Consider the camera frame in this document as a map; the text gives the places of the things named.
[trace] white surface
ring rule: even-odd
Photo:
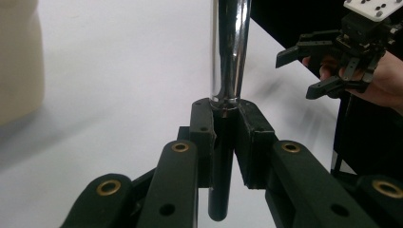
[[[191,104],[209,96],[209,1],[42,0],[39,13],[46,98],[0,128],[2,228],[58,227],[95,178],[154,168]],[[338,100],[305,100],[317,79],[298,62],[275,69],[281,50],[251,22],[242,98],[330,167]],[[210,220],[206,204],[201,190],[199,227],[274,227],[237,164],[227,219]]]
[[[403,6],[403,1],[401,0],[400,2],[398,0],[367,0],[365,3],[362,3],[362,1],[345,1],[343,6],[375,22],[383,21]]]

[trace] shiny metal tube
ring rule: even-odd
[[[211,104],[232,109],[240,99],[251,0],[213,0]]]

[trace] cream-colored object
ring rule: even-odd
[[[37,109],[44,98],[38,0],[0,0],[0,125]]]

